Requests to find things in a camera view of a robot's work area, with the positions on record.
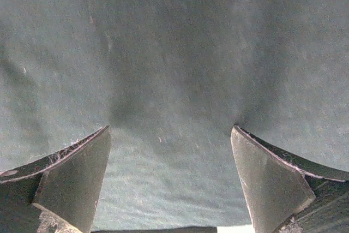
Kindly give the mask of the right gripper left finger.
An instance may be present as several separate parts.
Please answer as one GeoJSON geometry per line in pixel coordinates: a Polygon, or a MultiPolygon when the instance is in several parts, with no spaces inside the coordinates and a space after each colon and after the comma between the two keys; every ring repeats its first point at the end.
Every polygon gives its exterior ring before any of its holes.
{"type": "Polygon", "coordinates": [[[1,172],[1,232],[90,232],[111,149],[102,127],[84,139],[1,172]]]}

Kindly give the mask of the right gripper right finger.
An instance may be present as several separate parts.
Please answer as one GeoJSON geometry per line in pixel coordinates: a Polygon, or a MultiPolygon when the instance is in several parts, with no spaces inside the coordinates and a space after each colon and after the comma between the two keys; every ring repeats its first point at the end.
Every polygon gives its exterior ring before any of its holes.
{"type": "Polygon", "coordinates": [[[255,232],[348,232],[348,172],[234,126],[234,162],[255,232]]]}

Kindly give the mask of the black t-shirt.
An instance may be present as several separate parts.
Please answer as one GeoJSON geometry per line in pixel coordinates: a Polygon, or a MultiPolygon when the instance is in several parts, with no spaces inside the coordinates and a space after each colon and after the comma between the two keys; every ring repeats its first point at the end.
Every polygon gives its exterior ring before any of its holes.
{"type": "Polygon", "coordinates": [[[106,125],[93,229],[249,224],[234,125],[348,170],[348,0],[1,0],[1,170],[106,125]]]}

